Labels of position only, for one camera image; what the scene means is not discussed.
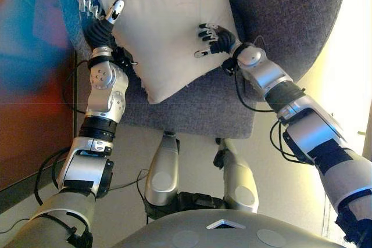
robot finger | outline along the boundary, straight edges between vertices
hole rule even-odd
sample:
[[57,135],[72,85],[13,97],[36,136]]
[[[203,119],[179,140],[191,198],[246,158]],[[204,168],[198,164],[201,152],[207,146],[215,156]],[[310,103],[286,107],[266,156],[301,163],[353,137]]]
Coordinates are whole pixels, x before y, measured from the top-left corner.
[[79,0],[79,11],[84,18],[94,17],[97,19],[99,15],[99,8],[96,5],[92,6],[92,0]]
[[85,2],[86,2],[86,0],[79,0],[79,11],[81,13],[85,12]]
[[200,51],[195,52],[194,57],[195,58],[201,58],[203,56],[211,55],[211,54],[212,54],[212,51],[210,50],[210,48],[207,48],[207,49],[202,49]]
[[199,25],[199,28],[203,29],[203,28],[208,28],[208,29],[218,29],[219,26],[216,25],[216,24],[212,24],[212,23],[203,23],[203,24],[200,24]]
[[125,3],[123,0],[116,0],[111,8],[107,12],[105,19],[111,23],[115,24],[116,20],[119,18],[121,12],[123,11]]
[[205,36],[205,37],[203,37],[203,41],[205,42],[205,41],[213,41],[213,42],[215,42],[215,41],[218,41],[218,39],[219,39],[219,37],[217,36],[217,35],[210,35],[210,36]]

red wall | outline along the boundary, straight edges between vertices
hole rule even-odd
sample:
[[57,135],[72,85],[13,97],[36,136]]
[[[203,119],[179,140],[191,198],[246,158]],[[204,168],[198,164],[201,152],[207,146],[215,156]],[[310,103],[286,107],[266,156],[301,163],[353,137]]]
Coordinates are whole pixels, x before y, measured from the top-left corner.
[[71,145],[60,93],[72,54],[58,0],[0,0],[0,190]]

black rubber joint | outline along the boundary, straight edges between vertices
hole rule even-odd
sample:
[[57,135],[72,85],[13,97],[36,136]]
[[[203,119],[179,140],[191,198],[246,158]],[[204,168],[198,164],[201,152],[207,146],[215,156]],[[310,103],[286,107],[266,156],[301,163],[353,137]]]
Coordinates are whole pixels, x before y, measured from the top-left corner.
[[283,107],[305,95],[292,81],[284,81],[272,88],[265,100],[274,112],[278,113]]
[[79,136],[112,142],[115,137],[116,126],[115,121],[102,117],[85,117],[80,127]]

black tape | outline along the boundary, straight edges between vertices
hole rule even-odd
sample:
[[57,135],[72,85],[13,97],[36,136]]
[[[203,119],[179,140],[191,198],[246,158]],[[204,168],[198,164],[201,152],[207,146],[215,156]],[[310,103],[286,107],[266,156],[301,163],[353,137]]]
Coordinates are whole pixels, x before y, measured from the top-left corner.
[[93,57],[92,59],[88,61],[88,69],[90,70],[93,66],[96,66],[97,64],[100,64],[105,61],[113,62],[114,58],[112,58],[112,56],[106,56],[106,55],[100,55],[100,56]]
[[356,154],[351,149],[340,147],[334,139],[330,139],[309,151],[308,155],[314,159],[315,166],[324,175],[331,167],[353,160],[352,155],[355,156]]

chair backrest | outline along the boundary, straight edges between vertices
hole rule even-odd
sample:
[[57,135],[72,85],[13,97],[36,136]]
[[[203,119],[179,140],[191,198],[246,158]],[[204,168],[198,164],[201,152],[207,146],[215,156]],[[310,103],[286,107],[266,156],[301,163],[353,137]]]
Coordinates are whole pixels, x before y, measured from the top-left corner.
[[[70,39],[82,58],[90,55],[80,29],[76,0],[60,0]],[[235,25],[243,41],[262,35],[268,57],[299,80],[324,46],[342,0],[230,0]],[[79,88],[87,99],[90,86]],[[247,103],[257,101],[247,86]],[[130,77],[123,123],[219,138],[250,136],[254,113],[240,104],[232,78],[220,69],[195,80],[171,98],[149,105],[140,80]]]

